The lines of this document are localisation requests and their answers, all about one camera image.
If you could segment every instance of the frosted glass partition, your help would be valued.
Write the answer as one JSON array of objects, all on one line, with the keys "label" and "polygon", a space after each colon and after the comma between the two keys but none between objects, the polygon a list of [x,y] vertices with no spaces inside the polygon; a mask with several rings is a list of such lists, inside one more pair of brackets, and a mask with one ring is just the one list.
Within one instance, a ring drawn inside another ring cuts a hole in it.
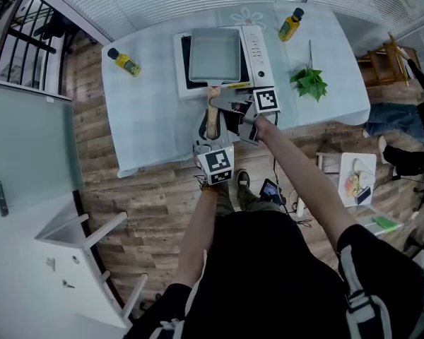
[{"label": "frosted glass partition", "polygon": [[71,102],[0,86],[0,181],[10,213],[81,188]]}]

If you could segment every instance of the khaki pants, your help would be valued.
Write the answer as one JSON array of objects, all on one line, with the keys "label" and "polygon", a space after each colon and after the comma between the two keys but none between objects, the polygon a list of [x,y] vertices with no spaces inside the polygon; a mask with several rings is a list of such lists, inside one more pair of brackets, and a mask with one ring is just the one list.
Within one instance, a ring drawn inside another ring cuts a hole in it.
[{"label": "khaki pants", "polygon": [[[242,211],[281,211],[279,205],[261,200],[243,184],[240,184],[237,190],[237,200]],[[218,218],[224,218],[233,212],[234,208],[229,198],[229,189],[226,186],[218,195],[216,216]]]}]

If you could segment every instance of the black sleeve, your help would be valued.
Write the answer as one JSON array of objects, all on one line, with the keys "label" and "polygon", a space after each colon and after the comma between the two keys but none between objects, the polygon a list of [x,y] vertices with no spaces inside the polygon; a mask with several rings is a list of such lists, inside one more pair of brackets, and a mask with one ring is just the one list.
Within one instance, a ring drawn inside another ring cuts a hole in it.
[{"label": "black sleeve", "polygon": [[147,339],[158,328],[161,321],[185,319],[185,304],[191,288],[183,284],[171,284],[141,318],[137,319],[124,339]]},{"label": "black sleeve", "polygon": [[416,79],[418,79],[418,82],[421,84],[421,87],[424,89],[424,73],[416,66],[412,59],[409,59],[407,63],[410,66]]},{"label": "black sleeve", "polygon": [[[348,245],[366,293],[378,296],[387,306],[393,338],[407,338],[423,310],[423,269],[361,225],[344,231],[338,240],[338,252]],[[339,273],[345,279],[341,264]]]}]

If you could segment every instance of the white portable stove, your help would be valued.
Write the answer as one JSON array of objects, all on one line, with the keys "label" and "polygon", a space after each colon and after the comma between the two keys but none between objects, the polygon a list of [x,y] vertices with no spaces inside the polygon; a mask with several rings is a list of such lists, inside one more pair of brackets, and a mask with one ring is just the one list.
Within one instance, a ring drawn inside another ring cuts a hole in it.
[{"label": "white portable stove", "polygon": [[[262,30],[256,25],[233,26],[240,33],[240,81],[222,84],[222,89],[271,87],[275,85]],[[191,32],[174,35],[177,93],[182,100],[206,97],[206,83],[189,80]]]}]

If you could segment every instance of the pan handle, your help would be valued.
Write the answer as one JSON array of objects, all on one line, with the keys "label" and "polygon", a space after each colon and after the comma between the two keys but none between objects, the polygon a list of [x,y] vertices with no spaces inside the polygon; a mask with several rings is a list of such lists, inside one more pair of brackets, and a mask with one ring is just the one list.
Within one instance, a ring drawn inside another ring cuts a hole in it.
[{"label": "pan handle", "polygon": [[217,138],[217,116],[218,108],[211,106],[212,98],[219,98],[221,87],[209,87],[207,94],[207,130],[206,135],[209,139]]}]

